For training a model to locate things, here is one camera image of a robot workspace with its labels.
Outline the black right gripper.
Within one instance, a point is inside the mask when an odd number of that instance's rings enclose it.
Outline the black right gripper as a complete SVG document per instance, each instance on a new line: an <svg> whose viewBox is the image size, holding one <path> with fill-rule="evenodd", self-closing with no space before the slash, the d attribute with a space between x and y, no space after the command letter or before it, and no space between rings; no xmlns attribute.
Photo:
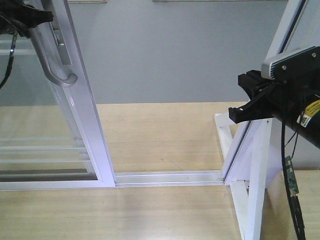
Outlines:
<svg viewBox="0 0 320 240"><path fill-rule="evenodd" d="M229 107L228 117L234 123L277 118L299 120L305 113L308 86L299 81L276 82L250 70L238 76L238 85L250 101L240 107Z"/></svg>

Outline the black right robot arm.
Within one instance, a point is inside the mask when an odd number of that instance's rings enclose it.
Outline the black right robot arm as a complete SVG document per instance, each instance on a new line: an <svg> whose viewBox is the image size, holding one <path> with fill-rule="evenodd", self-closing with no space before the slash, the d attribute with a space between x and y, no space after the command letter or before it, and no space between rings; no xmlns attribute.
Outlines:
<svg viewBox="0 0 320 240"><path fill-rule="evenodd" d="M258 70L238 76L238 85L250 101L228 110L234 123L276 118L300 136L320 146L320 72L278 82L262 78Z"/></svg>

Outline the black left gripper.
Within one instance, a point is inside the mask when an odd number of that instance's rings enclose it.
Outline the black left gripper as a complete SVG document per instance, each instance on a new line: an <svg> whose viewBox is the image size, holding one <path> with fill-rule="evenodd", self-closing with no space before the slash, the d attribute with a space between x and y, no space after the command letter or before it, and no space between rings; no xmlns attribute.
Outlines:
<svg viewBox="0 0 320 240"><path fill-rule="evenodd" d="M30 29L53 20L51 11L37 9L23 0L0 1L1 34L30 34Z"/></svg>

